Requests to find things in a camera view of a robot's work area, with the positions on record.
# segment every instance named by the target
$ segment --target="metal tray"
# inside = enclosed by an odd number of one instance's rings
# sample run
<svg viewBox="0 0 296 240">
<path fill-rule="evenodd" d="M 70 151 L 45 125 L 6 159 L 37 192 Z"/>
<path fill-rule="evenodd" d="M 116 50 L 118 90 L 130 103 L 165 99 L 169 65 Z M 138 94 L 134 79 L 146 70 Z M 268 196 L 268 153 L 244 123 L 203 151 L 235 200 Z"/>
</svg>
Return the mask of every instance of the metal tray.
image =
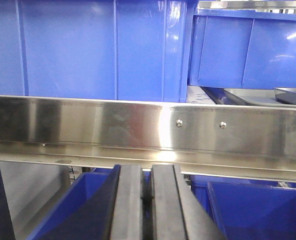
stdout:
<svg viewBox="0 0 296 240">
<path fill-rule="evenodd" d="M 289 104 L 296 104 L 296 88 L 276 87 L 274 89 L 276 99 Z"/>
<path fill-rule="evenodd" d="M 224 92 L 236 105 L 296 108 L 296 105 L 278 102 L 274 90 L 225 88 Z"/>
</svg>

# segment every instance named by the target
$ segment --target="stainless steel shelf edge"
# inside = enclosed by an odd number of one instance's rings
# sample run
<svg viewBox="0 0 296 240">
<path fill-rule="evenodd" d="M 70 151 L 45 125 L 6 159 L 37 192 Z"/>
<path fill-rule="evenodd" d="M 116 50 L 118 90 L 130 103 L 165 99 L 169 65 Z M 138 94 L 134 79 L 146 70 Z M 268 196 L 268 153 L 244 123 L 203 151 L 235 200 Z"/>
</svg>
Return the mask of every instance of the stainless steel shelf edge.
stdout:
<svg viewBox="0 0 296 240">
<path fill-rule="evenodd" d="M 0 161 L 296 180 L 296 108 L 0 96 Z"/>
<path fill-rule="evenodd" d="M 200 1 L 199 9 L 296 9 L 296 0 Z"/>
</svg>

